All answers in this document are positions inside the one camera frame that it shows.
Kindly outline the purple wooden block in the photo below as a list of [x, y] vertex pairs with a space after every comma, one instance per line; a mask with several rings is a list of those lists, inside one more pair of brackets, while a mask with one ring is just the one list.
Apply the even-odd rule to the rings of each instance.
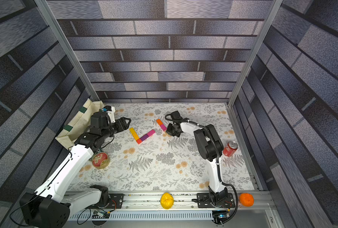
[[148, 136], [148, 135], [144, 135], [144, 136], [142, 136], [142, 137], [140, 138], [140, 140], [143, 142], [143, 141], [145, 141], [147, 138], [149, 138], [149, 136]]

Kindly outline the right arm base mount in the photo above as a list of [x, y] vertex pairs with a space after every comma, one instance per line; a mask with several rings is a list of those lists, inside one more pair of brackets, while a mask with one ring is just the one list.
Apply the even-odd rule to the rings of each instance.
[[198, 193], [196, 195], [195, 202], [200, 209], [212, 209], [212, 208], [235, 208], [236, 202], [232, 193], [228, 193], [227, 197], [221, 199], [219, 203], [215, 204], [210, 199], [209, 193]]

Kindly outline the round red tin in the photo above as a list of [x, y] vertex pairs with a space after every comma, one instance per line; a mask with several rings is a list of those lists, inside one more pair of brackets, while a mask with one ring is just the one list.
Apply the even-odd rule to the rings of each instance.
[[104, 169], [110, 163], [110, 157], [107, 153], [100, 152], [92, 158], [92, 165], [97, 169]]

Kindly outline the orange wooden block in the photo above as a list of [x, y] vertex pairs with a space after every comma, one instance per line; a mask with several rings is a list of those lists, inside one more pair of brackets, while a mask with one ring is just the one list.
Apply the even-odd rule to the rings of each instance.
[[160, 119], [157, 119], [156, 122], [159, 124], [159, 125], [163, 125], [162, 121]]

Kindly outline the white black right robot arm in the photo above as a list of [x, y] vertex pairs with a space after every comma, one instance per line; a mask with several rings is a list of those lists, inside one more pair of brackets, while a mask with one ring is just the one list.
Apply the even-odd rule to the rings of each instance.
[[223, 182], [221, 157], [224, 145], [212, 124], [197, 124], [188, 118], [183, 118], [178, 111], [165, 115], [170, 121], [166, 133], [180, 137], [182, 133], [194, 136], [200, 156], [206, 160], [209, 173], [209, 199], [215, 207], [222, 205], [227, 198], [228, 189]]

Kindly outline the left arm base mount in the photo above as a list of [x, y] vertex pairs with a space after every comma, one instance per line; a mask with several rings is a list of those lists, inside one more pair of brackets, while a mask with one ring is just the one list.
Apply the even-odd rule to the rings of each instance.
[[117, 210], [122, 208], [124, 194], [110, 194], [108, 203], [102, 208], [103, 210]]

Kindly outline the yellow wooden block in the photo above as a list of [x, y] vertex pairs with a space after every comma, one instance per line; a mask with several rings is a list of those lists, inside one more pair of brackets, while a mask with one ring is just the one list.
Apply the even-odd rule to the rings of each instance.
[[135, 136], [135, 135], [136, 135], [136, 132], [134, 131], [134, 129], [133, 129], [133, 128], [130, 128], [129, 130], [130, 130], [130, 132], [131, 132], [131, 134], [132, 134], [133, 136]]

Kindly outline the red soda can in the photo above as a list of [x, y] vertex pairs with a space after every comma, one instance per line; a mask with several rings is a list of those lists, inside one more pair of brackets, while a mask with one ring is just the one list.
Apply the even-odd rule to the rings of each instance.
[[226, 147], [223, 150], [223, 155], [231, 157], [235, 154], [238, 149], [238, 143], [236, 141], [230, 141], [227, 143]]

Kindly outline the cream green tote bag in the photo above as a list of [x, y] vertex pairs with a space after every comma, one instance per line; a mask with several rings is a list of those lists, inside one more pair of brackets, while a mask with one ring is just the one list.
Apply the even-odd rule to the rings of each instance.
[[87, 99], [55, 139], [68, 150], [74, 146], [77, 138], [90, 126], [91, 116], [102, 108], [102, 101], [92, 102], [90, 99]]

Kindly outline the pink wooden block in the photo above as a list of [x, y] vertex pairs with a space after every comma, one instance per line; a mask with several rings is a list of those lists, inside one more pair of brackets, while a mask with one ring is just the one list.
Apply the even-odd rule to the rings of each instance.
[[161, 128], [164, 132], [167, 130], [166, 126], [163, 125], [163, 124], [160, 125], [160, 128]]

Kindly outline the orange mandarin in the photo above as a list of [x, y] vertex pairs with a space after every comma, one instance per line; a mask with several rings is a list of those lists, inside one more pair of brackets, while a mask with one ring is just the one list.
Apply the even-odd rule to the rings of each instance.
[[240, 203], [245, 207], [251, 207], [254, 205], [254, 197], [249, 193], [241, 193], [239, 200]]

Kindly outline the orange-yellow wooden block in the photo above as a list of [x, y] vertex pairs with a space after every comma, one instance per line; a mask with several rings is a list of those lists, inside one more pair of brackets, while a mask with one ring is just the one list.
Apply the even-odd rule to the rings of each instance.
[[140, 139], [136, 133], [133, 133], [132, 135], [136, 141]]

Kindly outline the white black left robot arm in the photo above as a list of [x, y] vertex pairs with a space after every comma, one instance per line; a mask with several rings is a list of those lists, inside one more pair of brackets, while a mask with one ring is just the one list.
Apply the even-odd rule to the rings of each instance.
[[115, 119], [115, 109], [105, 106], [91, 116], [90, 127], [82, 133], [53, 174], [34, 193], [20, 199], [25, 226], [61, 228], [69, 216], [90, 207], [103, 209], [111, 203], [106, 187], [92, 185], [88, 190], [71, 197], [65, 193], [84, 164], [91, 159], [107, 138], [129, 129], [131, 119]]

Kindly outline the magenta wooden block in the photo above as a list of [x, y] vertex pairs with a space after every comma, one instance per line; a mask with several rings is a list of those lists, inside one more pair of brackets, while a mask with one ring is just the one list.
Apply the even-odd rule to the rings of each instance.
[[154, 133], [155, 133], [155, 130], [151, 130], [151, 131], [149, 131], [149, 132], [147, 133], [147, 135], [150, 137], [150, 136], [152, 136]]

